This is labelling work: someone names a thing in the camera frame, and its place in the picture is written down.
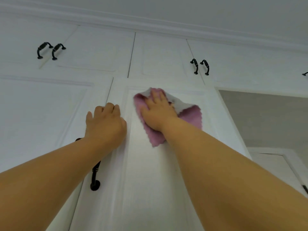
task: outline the gray ceiling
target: gray ceiling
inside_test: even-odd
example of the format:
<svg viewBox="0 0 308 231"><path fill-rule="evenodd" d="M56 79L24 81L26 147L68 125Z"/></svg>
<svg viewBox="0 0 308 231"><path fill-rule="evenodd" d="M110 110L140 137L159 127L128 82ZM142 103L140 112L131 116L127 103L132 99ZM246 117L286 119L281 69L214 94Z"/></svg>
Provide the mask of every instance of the gray ceiling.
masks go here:
<svg viewBox="0 0 308 231"><path fill-rule="evenodd" d="M295 149L308 143L308 98L220 93L246 146Z"/></svg>
<svg viewBox="0 0 308 231"><path fill-rule="evenodd" d="M308 0L35 1L275 36L308 44Z"/></svg>

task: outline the forearm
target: forearm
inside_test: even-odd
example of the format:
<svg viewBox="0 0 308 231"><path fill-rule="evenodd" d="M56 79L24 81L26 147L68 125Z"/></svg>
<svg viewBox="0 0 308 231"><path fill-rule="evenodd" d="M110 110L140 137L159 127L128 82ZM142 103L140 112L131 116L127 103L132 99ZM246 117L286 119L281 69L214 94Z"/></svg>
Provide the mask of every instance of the forearm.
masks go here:
<svg viewBox="0 0 308 231"><path fill-rule="evenodd" d="M207 230L307 230L308 200L293 188L183 120L163 134Z"/></svg>
<svg viewBox="0 0 308 231"><path fill-rule="evenodd" d="M101 146L84 138L1 173L0 230L45 230L76 186L108 153L108 149L100 151Z"/></svg>

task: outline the microfiber cloth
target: microfiber cloth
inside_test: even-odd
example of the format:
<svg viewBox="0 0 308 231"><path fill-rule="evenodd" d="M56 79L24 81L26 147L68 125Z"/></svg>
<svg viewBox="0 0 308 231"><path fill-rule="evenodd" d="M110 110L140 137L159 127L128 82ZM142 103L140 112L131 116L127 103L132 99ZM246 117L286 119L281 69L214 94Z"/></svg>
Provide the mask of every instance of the microfiber cloth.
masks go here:
<svg viewBox="0 0 308 231"><path fill-rule="evenodd" d="M168 102L173 103L174 110L177 113L179 118L183 119L184 121L187 121L188 123L202 130L202 114L201 114L201 110L198 105L184 103L180 99L166 93L161 88L149 88L148 90L138 93L134 96L134 104L136 107L137 115L139 116L143 124L144 130L149 137L152 147L156 147L164 143L164 141L166 140L164 135L161 132L150 128L145 123L141 115L141 107L142 106L147 107L144 98L146 97L146 98L150 98L153 100L152 93L151 93L152 90L157 93L162 91L164 95L166 96Z"/></svg>

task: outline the pink cloth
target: pink cloth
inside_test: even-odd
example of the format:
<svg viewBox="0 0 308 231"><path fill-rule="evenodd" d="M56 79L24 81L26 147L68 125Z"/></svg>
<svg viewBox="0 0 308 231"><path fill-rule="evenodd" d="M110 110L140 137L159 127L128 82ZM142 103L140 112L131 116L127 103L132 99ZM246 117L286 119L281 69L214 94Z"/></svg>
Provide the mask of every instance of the pink cloth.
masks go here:
<svg viewBox="0 0 308 231"><path fill-rule="evenodd" d="M151 90L154 90L156 92L162 91L166 95L166 97L168 98L169 94L165 93L165 91L161 88L152 88ZM145 98L145 96L143 96L142 94L140 94L140 93L136 94L134 96L134 104L135 104L135 107L136 107L137 115L139 116L139 118L140 118L140 120L143 124L144 130L148 135L148 138L150 140L150 143L152 144L152 147L156 147L156 146L164 143L164 141L166 139L161 132L150 128L145 123L144 119L142 118L141 107L142 106L147 107L147 105L144 101L144 98ZM201 110L200 110L198 105L191 105L189 108L180 110L179 113L178 113L178 117L202 130L202 114L201 114Z"/></svg>

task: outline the cabinet handle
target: cabinet handle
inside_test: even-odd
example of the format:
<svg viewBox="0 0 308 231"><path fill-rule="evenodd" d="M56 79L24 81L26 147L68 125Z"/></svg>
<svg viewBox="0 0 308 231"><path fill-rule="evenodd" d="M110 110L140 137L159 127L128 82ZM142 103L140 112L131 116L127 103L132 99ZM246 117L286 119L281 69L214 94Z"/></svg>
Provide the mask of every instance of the cabinet handle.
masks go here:
<svg viewBox="0 0 308 231"><path fill-rule="evenodd" d="M60 46L62 46L62 50L65 50L66 47L63 46L63 44L57 44L54 49L52 50L52 60L55 61L57 60L57 58L55 57L55 52L60 48Z"/></svg>
<svg viewBox="0 0 308 231"><path fill-rule="evenodd" d="M98 171L99 164L100 162L98 162L92 169L92 179L91 179L90 189L93 191L98 190L98 188L100 187L100 182L96 180L96 173Z"/></svg>
<svg viewBox="0 0 308 231"><path fill-rule="evenodd" d="M206 68L208 69L208 71L205 73L205 75L209 75L209 72L210 72L210 66L208 64L208 62L206 60L203 60L202 62L200 62L201 65L204 65L206 66Z"/></svg>
<svg viewBox="0 0 308 231"><path fill-rule="evenodd" d="M49 48L50 48L50 49L53 48L53 46L52 46L50 43L48 43L48 42L42 43L42 44L38 47L38 50L37 50L38 59L42 59L42 58L43 58L43 57L39 54L39 52L40 52L42 49L44 49L47 45L49 45Z"/></svg>
<svg viewBox="0 0 308 231"><path fill-rule="evenodd" d="M194 74L198 74L198 62L197 62L197 60L196 59L192 59L192 61L190 62L191 64L193 64L193 63L195 63L195 66L196 66L196 71L194 72Z"/></svg>

